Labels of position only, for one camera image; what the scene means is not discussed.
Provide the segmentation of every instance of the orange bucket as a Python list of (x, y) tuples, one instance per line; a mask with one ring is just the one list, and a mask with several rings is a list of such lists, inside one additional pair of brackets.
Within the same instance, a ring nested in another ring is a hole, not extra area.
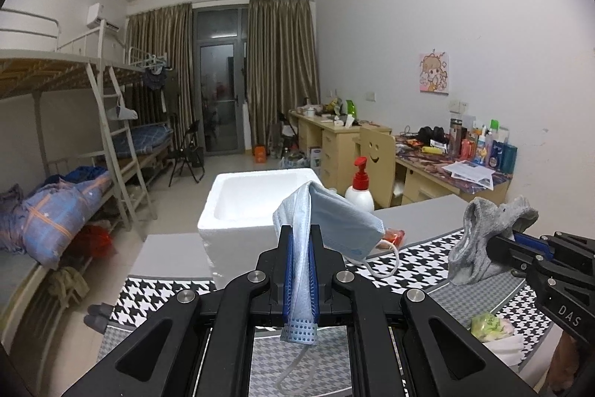
[(264, 145), (254, 147), (254, 162), (267, 163), (267, 149)]

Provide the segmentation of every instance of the green plastic package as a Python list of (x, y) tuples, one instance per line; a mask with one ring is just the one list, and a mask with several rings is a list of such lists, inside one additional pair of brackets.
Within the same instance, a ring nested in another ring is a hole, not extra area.
[(480, 342), (493, 342), (514, 335), (515, 329), (505, 318), (491, 313), (477, 315), (471, 319), (471, 333)]

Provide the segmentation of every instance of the blue canister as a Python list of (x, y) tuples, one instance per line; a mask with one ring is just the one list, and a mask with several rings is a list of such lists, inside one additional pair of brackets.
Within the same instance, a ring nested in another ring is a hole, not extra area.
[(500, 164), (500, 171), (504, 174), (512, 174), (515, 170), (515, 163), (517, 162), (517, 150), (514, 145), (504, 144), (504, 151), (502, 151), (502, 162)]
[(491, 169), (500, 170), (500, 166), (502, 165), (502, 153), (504, 152), (504, 144), (499, 141), (495, 141), (492, 144), (492, 153), (488, 158), (488, 163)]

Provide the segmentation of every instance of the bed frame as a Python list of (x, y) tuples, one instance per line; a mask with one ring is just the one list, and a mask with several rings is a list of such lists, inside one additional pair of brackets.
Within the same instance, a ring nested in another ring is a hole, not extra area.
[[(52, 24), (51, 32), (38, 32), (27, 29), (0, 28), (0, 31), (15, 32), (25, 35), (42, 36), (55, 40), (53, 51), (0, 49), (0, 99), (15, 96), (32, 95), (34, 100), (35, 122), (39, 142), (39, 151), (46, 177), (51, 173), (59, 173), (61, 168), (70, 170), (69, 163), (85, 159), (92, 165), (103, 163), (107, 166), (112, 178), (112, 186), (102, 198), (102, 205), (114, 197), (118, 202), (120, 218), (127, 230), (130, 230), (130, 220), (144, 240), (146, 235), (138, 224), (136, 210), (146, 198), (147, 205), (154, 213), (148, 196), (145, 180), (141, 169), (151, 165), (167, 152), (171, 140), (167, 140), (148, 155), (136, 156), (132, 145), (132, 136), (128, 121), (120, 122), (121, 128), (115, 131), (110, 128), (104, 100), (120, 99), (123, 104), (121, 86), (141, 80), (142, 72), (146, 68), (157, 68), (167, 65), (167, 54), (157, 56), (135, 47), (126, 47), (117, 37), (115, 41), (124, 48), (122, 62), (108, 60), (103, 57), (103, 43), (108, 29), (106, 22), (90, 29), (68, 42), (60, 42), (60, 24), (56, 19), (34, 13), (14, 9), (0, 9), (12, 15), (26, 16)], [(97, 36), (97, 56), (87, 55), (87, 45), (94, 45), (91, 36)], [(97, 103), (99, 121), (102, 133), (103, 150), (76, 154), (63, 157), (59, 160), (48, 160), (44, 134), (42, 131), (41, 96), (44, 92), (91, 88)], [(125, 132), (129, 138), (131, 157), (118, 160), (112, 142), (112, 135)], [(126, 182), (137, 175), (144, 194), (132, 199), (126, 188)], [(44, 378), (45, 364), (58, 323), (67, 307), (62, 307), (55, 297), (46, 291), (48, 270), (38, 263), (32, 262), (27, 255), (19, 256), (22, 262), (21, 283), (12, 293), (9, 302), (1, 308), (0, 328), (1, 342), (7, 352), (11, 354), (20, 373), (26, 378), (28, 384), (36, 393), (39, 393)], [(91, 258), (69, 262), (79, 272), (84, 273), (89, 266)], [(69, 301), (76, 301), (72, 291), (68, 295)], [(11, 346), (16, 350), (14, 355)], [(28, 352), (19, 356), (19, 349), (27, 348)]]

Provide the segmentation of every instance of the headphones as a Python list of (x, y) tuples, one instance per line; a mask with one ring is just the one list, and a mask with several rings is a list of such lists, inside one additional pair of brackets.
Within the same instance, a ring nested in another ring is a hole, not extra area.
[(444, 128), (442, 127), (434, 127), (433, 130), (430, 127), (422, 127), (417, 133), (417, 139), (424, 145), (430, 145), (430, 140), (437, 141), (438, 143), (448, 142), (444, 135)]

